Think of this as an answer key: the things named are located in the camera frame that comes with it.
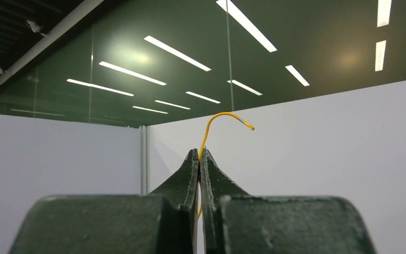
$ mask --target white panel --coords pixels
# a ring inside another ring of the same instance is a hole
[[[138,129],[0,115],[0,253],[52,194],[139,194]]]
[[[206,144],[232,180],[253,195],[345,197],[379,253],[406,253],[406,81],[236,113],[256,130],[222,116]],[[150,127],[151,189],[200,147],[209,118]]]

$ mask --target ceiling light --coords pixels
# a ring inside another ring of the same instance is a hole
[[[161,49],[163,49],[163,50],[165,50],[165,51],[167,51],[167,52],[169,52],[169,53],[183,59],[184,61],[186,61],[186,62],[188,62],[188,63],[190,63],[192,65],[197,66],[198,68],[200,68],[200,69],[202,69],[204,71],[210,71],[211,70],[210,68],[208,68],[208,67],[204,66],[203,64],[193,60],[192,58],[186,56],[185,54],[181,53],[180,51],[178,51],[178,50],[176,50],[176,49],[162,43],[161,41],[151,37],[150,35],[145,37],[144,40],[150,42],[151,44],[153,44],[153,45],[155,45],[157,47],[160,47]]]
[[[273,44],[254,26],[253,23],[239,10],[230,0],[218,0],[216,3],[226,11],[226,4],[228,2],[228,13],[243,26],[262,46],[269,52],[276,51]]]
[[[210,101],[210,102],[220,103],[219,101],[216,101],[215,99],[211,99],[211,98],[208,98],[206,96],[199,95],[199,94],[196,94],[196,93],[193,93],[193,92],[186,92],[186,93],[189,94],[189,95],[195,96],[195,97],[199,97],[201,99],[205,99],[205,100]]]
[[[292,73],[292,75],[294,75],[295,78],[297,78],[297,80],[301,82],[303,86],[309,86],[309,83],[301,76],[301,74],[295,69],[295,67],[293,67],[292,65],[288,65],[286,66],[286,69],[290,73]]]
[[[249,87],[249,86],[247,86],[247,85],[244,85],[244,84],[240,83],[240,82],[237,81],[237,80],[233,80],[233,84],[234,84],[234,85],[237,85],[237,86],[240,86],[241,88],[243,88],[243,89],[245,89],[245,90],[247,90],[247,91],[249,91],[249,92],[252,92],[252,93],[255,94],[255,95],[262,95],[262,94],[259,93],[258,91],[252,89],[251,87]]]
[[[62,114],[52,114],[52,113],[45,113],[45,112],[38,112],[38,111],[28,111],[28,110],[16,110],[14,108],[12,108],[11,111],[24,112],[24,113],[35,113],[35,114],[42,114],[42,115],[64,116]]]
[[[377,7],[377,27],[388,25],[390,23],[391,0],[379,0]]]
[[[384,57],[385,57],[386,41],[380,41],[376,43],[376,65],[375,71],[381,71],[384,69]]]
[[[189,109],[190,109],[190,108],[188,108],[188,107],[183,107],[183,106],[180,106],[180,105],[177,105],[177,104],[168,103],[168,102],[162,102],[162,101],[158,101],[158,100],[156,100],[155,102],[162,103],[162,104],[169,105],[169,106],[184,108],[185,110],[189,110]]]
[[[123,91],[111,89],[111,88],[104,87],[104,86],[98,86],[98,85],[94,85],[94,84],[90,84],[90,83],[86,83],[86,82],[81,82],[81,81],[70,79],[70,78],[67,79],[66,81],[71,82],[71,83],[75,83],[75,84],[79,84],[79,85],[83,85],[83,86],[89,86],[89,87],[93,87],[93,88],[97,88],[97,89],[110,91],[110,92],[113,92],[113,93],[123,94],[123,95],[127,95],[127,96],[133,96],[133,94],[130,94],[130,93],[126,93],[126,92],[123,92]]]
[[[161,81],[156,80],[156,79],[154,79],[154,78],[150,78],[150,77],[144,76],[144,75],[139,74],[139,73],[137,73],[137,72],[134,72],[134,71],[132,71],[132,70],[127,70],[127,69],[124,69],[124,68],[122,68],[122,67],[119,67],[119,66],[116,66],[116,65],[112,65],[111,63],[100,62],[99,65],[108,67],[108,68],[113,69],[113,70],[117,70],[117,71],[123,72],[123,73],[128,74],[128,75],[132,75],[132,76],[137,77],[137,78],[142,78],[142,79],[144,79],[144,80],[153,82],[153,83],[158,84],[158,85],[161,85],[161,86],[166,85],[166,83],[164,83],[164,82],[161,82]]]
[[[151,110],[150,108],[144,108],[144,107],[138,107],[138,106],[133,106],[133,108],[137,108],[137,109],[139,109],[139,110],[147,110],[147,111],[162,113],[162,114],[168,114],[167,112],[158,111],[158,110]]]

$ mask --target yellow wire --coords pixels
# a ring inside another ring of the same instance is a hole
[[[205,138],[203,138],[203,142],[201,143],[201,147],[200,150],[198,151],[198,163],[200,163],[201,160],[201,156],[203,155],[203,149],[205,148],[205,143],[206,143],[206,139],[208,138],[208,133],[209,133],[209,127],[211,126],[211,123],[213,122],[213,120],[221,115],[230,115],[232,117],[234,117],[235,119],[239,120],[241,123],[245,124],[246,126],[250,127],[250,129],[252,131],[254,131],[254,126],[252,126],[251,124],[245,122],[242,118],[240,118],[238,115],[233,114],[231,112],[221,112],[218,113],[216,115],[214,115],[208,122],[208,125],[206,126],[206,133],[205,133]],[[200,218],[201,213],[203,211],[203,204],[200,204],[200,211],[198,211],[198,218]]]

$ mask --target wire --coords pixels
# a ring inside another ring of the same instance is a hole
[[[203,155],[203,149],[205,148],[205,143],[206,143],[206,139],[208,138],[208,133],[209,133],[209,127],[211,126],[211,123],[213,122],[213,120],[221,115],[229,115],[234,117],[235,119],[239,120],[241,123],[245,124],[246,126],[250,127],[250,129],[252,131],[254,131],[254,126],[252,126],[251,124],[249,124],[248,122],[246,122],[245,120],[243,120],[242,118],[240,118],[238,115],[233,114],[231,112],[220,112],[216,115],[214,115],[213,117],[211,117],[211,119],[208,122],[208,125],[206,126],[206,132],[205,132],[205,137],[203,138],[203,142],[201,143],[201,147],[200,150],[198,151],[198,163],[200,163],[201,160],[201,156]],[[198,217],[200,218],[201,213],[203,211],[203,203],[200,204],[200,211],[198,211]]]

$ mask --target cable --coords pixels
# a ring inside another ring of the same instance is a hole
[[[250,127],[250,129],[252,131],[254,131],[254,126],[252,126],[248,122],[244,121],[242,118],[240,118],[236,114],[233,114],[231,112],[221,112],[221,113],[218,113],[218,114],[214,115],[213,117],[211,117],[211,119],[208,122],[208,125],[206,126],[205,137],[203,138],[203,142],[201,143],[200,150],[198,151],[198,163],[200,163],[201,156],[203,155],[203,149],[205,148],[206,139],[208,138],[209,127],[211,126],[211,123],[213,122],[213,120],[215,118],[221,116],[221,115],[230,115],[230,116],[234,117],[235,119],[239,120],[241,123],[243,123],[246,126]],[[203,203],[200,204],[200,211],[198,212],[198,217],[197,218],[200,218],[202,211],[203,211]]]

